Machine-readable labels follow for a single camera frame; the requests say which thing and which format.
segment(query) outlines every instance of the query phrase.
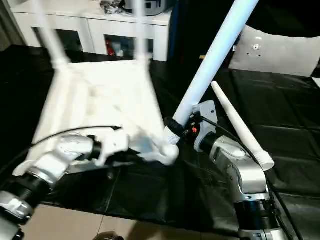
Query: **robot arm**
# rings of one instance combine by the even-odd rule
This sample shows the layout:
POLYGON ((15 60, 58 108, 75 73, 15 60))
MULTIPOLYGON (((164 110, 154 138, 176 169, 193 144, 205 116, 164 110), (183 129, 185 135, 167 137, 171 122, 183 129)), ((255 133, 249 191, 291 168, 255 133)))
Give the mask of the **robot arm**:
POLYGON ((69 134, 59 138, 55 148, 46 152, 7 190, 0 191, 0 239, 22 239, 19 225, 31 218, 35 208, 52 191, 76 160, 98 159, 102 144, 94 136, 69 134))
POLYGON ((261 167, 239 143, 208 134, 200 148, 224 173, 239 223, 242 240, 284 240, 261 167))
POLYGON ((218 137, 214 126, 197 117, 217 122, 213 101, 196 105, 192 112, 194 115, 185 128, 173 119, 167 120, 167 126, 177 136, 185 136, 197 152, 205 152, 225 176, 238 219, 240 239, 285 240, 261 166, 238 142, 226 136, 218 137))

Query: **white pole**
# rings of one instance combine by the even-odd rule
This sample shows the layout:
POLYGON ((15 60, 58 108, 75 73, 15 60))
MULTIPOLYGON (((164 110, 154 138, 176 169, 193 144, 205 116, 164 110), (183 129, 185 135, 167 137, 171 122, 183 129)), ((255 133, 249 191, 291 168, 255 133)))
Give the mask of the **white pole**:
MULTIPOLYGON (((187 123, 192 113, 193 106, 200 102, 210 86, 210 83, 244 28, 258 1, 259 0, 234 1, 201 66, 195 74, 191 85, 173 116, 173 119, 182 126, 187 123)), ((179 141, 179 137, 173 134, 167 127, 165 129, 165 135, 168 142, 171 144, 176 144, 179 141)))
POLYGON ((216 81, 213 81, 211 86, 241 141, 253 153, 263 171, 271 169, 275 165, 275 162, 269 153, 262 149, 255 136, 251 133, 237 110, 225 95, 224 91, 222 91, 219 84, 216 81))
POLYGON ((40 25, 40 34, 51 56, 52 67, 54 69, 65 68, 69 63, 69 59, 65 54, 65 50, 56 31, 50 27, 48 18, 45 16, 41 0, 32 0, 32 6, 36 20, 40 25))

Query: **black mat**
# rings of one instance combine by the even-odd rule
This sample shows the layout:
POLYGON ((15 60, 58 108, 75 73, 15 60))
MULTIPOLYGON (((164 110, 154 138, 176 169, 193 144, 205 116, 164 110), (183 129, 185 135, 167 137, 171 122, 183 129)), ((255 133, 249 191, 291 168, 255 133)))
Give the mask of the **black mat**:
MULTIPOLYGON (((67 53, 74 62, 115 58, 67 53)), ((10 47, 0 53, 1 183, 10 162, 31 143, 53 77, 42 49, 10 47)), ((150 74, 162 115, 172 116, 194 69, 153 61, 150 74)), ((305 240, 320 239, 320 90, 312 79, 220 70, 215 78, 248 124, 275 167, 267 174, 288 206, 305 240)), ((233 131, 212 90, 218 123, 233 131)), ((238 223, 224 177, 207 156, 181 143, 173 166, 148 163, 63 177, 45 203, 62 208, 136 219, 201 232, 237 236, 238 223), (112 171, 113 178, 107 174, 112 171)))

